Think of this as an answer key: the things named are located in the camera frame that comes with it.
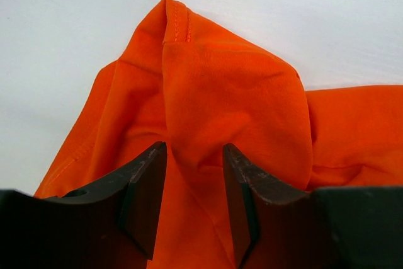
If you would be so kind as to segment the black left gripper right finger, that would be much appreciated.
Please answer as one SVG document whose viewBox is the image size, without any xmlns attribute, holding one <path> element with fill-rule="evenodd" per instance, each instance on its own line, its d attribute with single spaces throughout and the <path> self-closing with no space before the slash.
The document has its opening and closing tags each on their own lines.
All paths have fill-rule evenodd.
<svg viewBox="0 0 403 269">
<path fill-rule="evenodd" d="M 237 268 L 401 268 L 402 187 L 299 190 L 223 148 Z"/>
</svg>

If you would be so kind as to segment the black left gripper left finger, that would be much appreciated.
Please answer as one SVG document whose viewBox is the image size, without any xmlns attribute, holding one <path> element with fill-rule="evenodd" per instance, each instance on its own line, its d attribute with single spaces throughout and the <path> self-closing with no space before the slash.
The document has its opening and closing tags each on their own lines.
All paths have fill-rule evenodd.
<svg viewBox="0 0 403 269">
<path fill-rule="evenodd" d="M 156 245 L 167 146 L 63 197 L 1 191 L 2 268 L 145 268 Z"/>
</svg>

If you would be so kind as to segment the orange t shirt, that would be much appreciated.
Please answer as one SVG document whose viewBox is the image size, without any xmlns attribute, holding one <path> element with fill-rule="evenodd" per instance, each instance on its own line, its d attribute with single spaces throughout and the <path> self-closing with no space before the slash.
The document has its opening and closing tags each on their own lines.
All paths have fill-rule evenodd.
<svg viewBox="0 0 403 269">
<path fill-rule="evenodd" d="M 88 100 L 36 191 L 62 196 L 157 141 L 167 176 L 149 268 L 233 268 L 222 148 L 301 189 L 402 183 L 402 87 L 306 91 L 277 56 L 161 0 Z"/>
</svg>

